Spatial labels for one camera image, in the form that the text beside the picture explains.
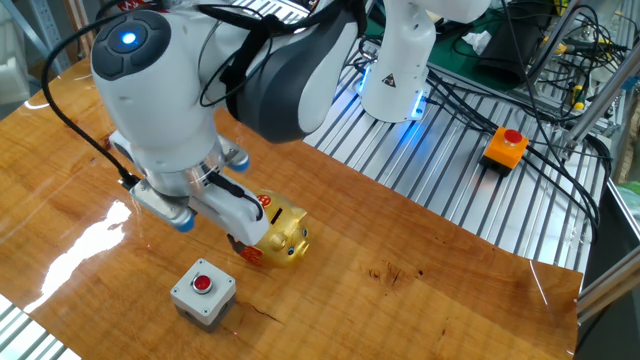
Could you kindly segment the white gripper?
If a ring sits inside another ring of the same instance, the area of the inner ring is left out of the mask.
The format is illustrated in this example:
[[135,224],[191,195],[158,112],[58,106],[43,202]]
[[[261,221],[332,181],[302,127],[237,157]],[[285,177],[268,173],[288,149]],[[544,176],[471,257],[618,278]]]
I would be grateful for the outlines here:
[[241,172],[248,153],[219,135],[211,152],[196,165],[171,173],[136,167],[144,178],[129,188],[140,205],[181,232],[193,229],[201,215],[223,229],[235,252],[257,244],[269,229],[269,220],[257,197],[222,173],[226,167]]

